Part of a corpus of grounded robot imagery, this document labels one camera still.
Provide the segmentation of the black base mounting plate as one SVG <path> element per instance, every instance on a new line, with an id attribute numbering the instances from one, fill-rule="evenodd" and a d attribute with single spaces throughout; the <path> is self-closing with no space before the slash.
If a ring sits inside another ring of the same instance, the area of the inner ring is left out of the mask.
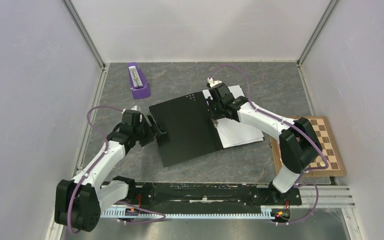
<path id="1" fill-rule="evenodd" d="M 257 214 L 262 206 L 302 205 L 299 189 L 276 196 L 247 183 L 136 182 L 124 201 L 163 214 Z"/>

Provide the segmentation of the white paper sheets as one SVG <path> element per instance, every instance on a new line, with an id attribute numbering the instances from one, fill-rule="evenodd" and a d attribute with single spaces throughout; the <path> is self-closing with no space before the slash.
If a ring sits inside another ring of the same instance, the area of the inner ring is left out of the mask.
<path id="1" fill-rule="evenodd" d="M 221 143 L 221 146 L 217 147 L 218 150 L 264 140 L 263 132 L 256 127 L 228 118 L 218 119 L 217 121 L 218 126 L 214 128 L 210 119 L 212 128 L 215 130 L 215 139 Z"/>

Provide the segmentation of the wooden chessboard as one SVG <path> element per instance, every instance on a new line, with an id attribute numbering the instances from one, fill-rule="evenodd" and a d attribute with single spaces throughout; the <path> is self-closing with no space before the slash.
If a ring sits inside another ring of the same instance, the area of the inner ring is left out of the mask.
<path id="1" fill-rule="evenodd" d="M 347 174 L 345 165 L 343 164 L 342 157 L 337 146 L 333 131 L 326 116 L 304 116 L 307 118 L 317 135 L 318 141 L 322 147 L 328 168 L 311 170 L 306 173 L 305 177 L 344 177 Z M 269 137 L 271 151 L 274 160 L 275 171 L 278 174 L 283 166 L 279 143 L 273 138 Z M 323 162 L 322 158 L 318 156 L 310 165 L 310 168 L 321 167 L 319 162 Z"/>

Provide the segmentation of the aluminium frame rail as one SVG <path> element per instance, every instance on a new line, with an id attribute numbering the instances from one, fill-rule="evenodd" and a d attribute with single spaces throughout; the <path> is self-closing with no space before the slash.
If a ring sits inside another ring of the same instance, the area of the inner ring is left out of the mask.
<path id="1" fill-rule="evenodd" d="M 69 206 L 70 191 L 58 188 L 56 219 L 91 226 L 101 218 L 173 219 L 282 219 L 292 209 L 354 208 L 346 186 L 312 185 L 293 188 L 274 199 L 265 185 L 229 183 L 138 182 L 130 187 L 123 203 L 100 206 L 90 186 L 82 188 Z"/>

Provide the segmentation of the black folder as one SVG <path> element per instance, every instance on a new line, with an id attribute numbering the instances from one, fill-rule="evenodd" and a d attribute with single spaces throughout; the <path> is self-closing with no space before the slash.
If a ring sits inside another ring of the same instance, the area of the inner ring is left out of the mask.
<path id="1" fill-rule="evenodd" d="M 166 132 L 156 138 L 165 168 L 224 149 L 201 91 L 151 105 L 149 112 Z"/>

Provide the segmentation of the purple metronome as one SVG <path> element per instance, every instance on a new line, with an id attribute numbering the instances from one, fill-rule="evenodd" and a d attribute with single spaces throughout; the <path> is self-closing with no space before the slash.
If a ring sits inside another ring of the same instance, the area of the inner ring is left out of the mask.
<path id="1" fill-rule="evenodd" d="M 136 62 L 128 63 L 129 82 L 132 97 L 135 100 L 145 99 L 151 96 L 151 87 L 144 72 Z"/>

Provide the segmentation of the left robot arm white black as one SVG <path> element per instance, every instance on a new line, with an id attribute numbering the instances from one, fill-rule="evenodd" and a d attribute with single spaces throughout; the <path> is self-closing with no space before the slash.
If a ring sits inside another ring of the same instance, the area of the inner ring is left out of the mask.
<path id="1" fill-rule="evenodd" d="M 116 176 L 105 181 L 115 165 L 139 144 L 144 147 L 166 134 L 151 113 L 143 114 L 137 106 L 121 111 L 121 122 L 109 134 L 102 133 L 102 148 L 91 162 L 70 180 L 61 180 L 55 193 L 54 221 L 75 235 L 91 232 L 100 215 L 114 204 L 129 206 L 133 213 L 143 212 L 139 205 L 136 182 Z"/>

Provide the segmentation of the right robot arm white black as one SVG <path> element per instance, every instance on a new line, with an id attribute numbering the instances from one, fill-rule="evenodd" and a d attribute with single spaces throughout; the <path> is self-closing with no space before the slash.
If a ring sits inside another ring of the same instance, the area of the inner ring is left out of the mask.
<path id="1" fill-rule="evenodd" d="M 282 204 L 289 191 L 323 150 L 311 121 L 284 117 L 257 106 L 247 97 L 235 97 L 220 80 L 207 79 L 210 96 L 207 98 L 209 114 L 213 120 L 234 120 L 257 128 L 274 138 L 279 146 L 282 167 L 269 184 L 269 199 Z"/>

